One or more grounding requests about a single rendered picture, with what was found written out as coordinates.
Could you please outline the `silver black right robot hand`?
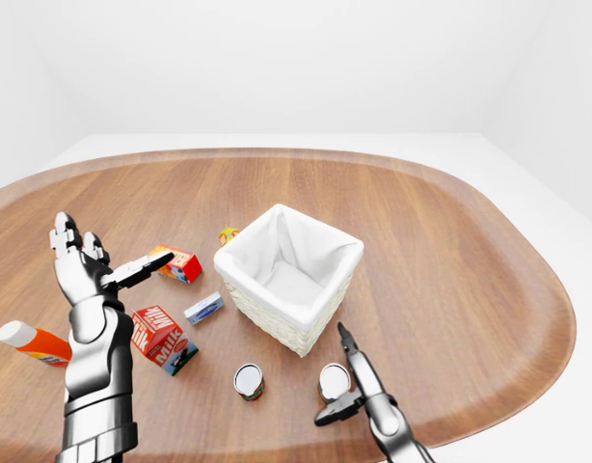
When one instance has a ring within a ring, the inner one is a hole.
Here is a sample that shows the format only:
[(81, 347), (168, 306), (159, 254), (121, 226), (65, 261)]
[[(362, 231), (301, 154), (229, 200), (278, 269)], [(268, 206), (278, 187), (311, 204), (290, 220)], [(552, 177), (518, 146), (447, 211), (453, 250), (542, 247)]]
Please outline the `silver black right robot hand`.
[(399, 419), (393, 411), (396, 405), (394, 399), (387, 394), (375, 369), (359, 349), (351, 333), (341, 322), (337, 328), (356, 387), (353, 392), (342, 394), (322, 409), (316, 415), (314, 423), (323, 426), (338, 420), (345, 421), (356, 415), (363, 406), (373, 420), (375, 429), (384, 436), (393, 436), (400, 427)]

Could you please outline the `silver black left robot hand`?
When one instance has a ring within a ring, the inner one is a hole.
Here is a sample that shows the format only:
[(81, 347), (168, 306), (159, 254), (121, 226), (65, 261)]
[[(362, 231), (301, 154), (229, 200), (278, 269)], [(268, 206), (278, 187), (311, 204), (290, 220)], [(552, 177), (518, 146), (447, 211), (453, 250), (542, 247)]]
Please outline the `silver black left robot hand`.
[(174, 257), (173, 252), (162, 251), (112, 270), (109, 254), (99, 237), (91, 231), (81, 236), (73, 218), (63, 211), (56, 214), (49, 239), (56, 254), (58, 284), (72, 307), (97, 295), (117, 296), (120, 289), (149, 278)]

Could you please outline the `silver topped soup tin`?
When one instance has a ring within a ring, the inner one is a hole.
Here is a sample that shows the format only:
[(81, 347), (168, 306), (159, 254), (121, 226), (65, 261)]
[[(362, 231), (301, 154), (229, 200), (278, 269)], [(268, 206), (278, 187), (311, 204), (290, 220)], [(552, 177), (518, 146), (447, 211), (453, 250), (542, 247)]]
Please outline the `silver topped soup tin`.
[(325, 403), (337, 400), (351, 389), (351, 377), (346, 367), (339, 363), (329, 363), (323, 367), (318, 377), (318, 392)]

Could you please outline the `white lined wicker basket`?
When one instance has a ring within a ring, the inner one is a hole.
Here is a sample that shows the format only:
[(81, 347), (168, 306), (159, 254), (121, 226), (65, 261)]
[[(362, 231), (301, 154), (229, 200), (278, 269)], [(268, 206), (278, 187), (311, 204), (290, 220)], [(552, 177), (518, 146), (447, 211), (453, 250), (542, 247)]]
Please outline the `white lined wicker basket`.
[(255, 325), (306, 356), (331, 320), (363, 242), (275, 204), (214, 256), (230, 297)]

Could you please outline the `orange bottle with white cap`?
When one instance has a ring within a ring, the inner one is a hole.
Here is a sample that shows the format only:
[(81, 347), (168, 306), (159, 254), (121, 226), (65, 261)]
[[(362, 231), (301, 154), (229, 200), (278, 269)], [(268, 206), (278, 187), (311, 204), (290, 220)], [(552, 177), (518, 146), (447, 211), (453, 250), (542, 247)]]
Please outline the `orange bottle with white cap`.
[(71, 349), (65, 340), (19, 320), (0, 328), (0, 341), (51, 366), (65, 367), (71, 360)]

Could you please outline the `small red milk carton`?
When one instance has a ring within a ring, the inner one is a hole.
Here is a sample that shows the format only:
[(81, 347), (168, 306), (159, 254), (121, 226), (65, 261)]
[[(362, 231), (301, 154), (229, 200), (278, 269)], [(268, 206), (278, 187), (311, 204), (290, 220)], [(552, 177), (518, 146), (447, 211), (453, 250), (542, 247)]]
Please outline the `small red milk carton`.
[(158, 274), (191, 284), (202, 273), (200, 262), (193, 253), (180, 250), (174, 246), (159, 243), (149, 254), (152, 255), (163, 251), (172, 252), (174, 257), (157, 270)]

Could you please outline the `large red milk carton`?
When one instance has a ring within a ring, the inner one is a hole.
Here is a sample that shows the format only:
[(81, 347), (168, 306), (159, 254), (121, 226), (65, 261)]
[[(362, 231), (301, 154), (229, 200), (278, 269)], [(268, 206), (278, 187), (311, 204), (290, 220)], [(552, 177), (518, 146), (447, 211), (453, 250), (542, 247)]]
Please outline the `large red milk carton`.
[(131, 341), (143, 355), (175, 376), (199, 351), (181, 327), (159, 306), (135, 311)]

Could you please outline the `red green labelled tin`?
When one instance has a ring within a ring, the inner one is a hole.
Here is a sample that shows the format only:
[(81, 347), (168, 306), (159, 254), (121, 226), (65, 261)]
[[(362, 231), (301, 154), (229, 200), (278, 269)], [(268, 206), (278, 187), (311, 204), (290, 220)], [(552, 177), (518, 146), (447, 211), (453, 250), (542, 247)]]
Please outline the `red green labelled tin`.
[(261, 369), (253, 363), (241, 366), (233, 378), (234, 389), (248, 401), (261, 397), (265, 383)]

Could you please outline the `blue white small box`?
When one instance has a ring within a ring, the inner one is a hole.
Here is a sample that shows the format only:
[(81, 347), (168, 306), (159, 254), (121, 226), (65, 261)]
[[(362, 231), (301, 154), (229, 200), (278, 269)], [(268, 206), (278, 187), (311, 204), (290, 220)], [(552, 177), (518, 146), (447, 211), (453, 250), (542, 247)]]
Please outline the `blue white small box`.
[(183, 313), (186, 319), (192, 324), (196, 325), (203, 319), (215, 313), (218, 309), (224, 306), (224, 301), (218, 291), (213, 292), (209, 296), (202, 299), (200, 302), (185, 310)]

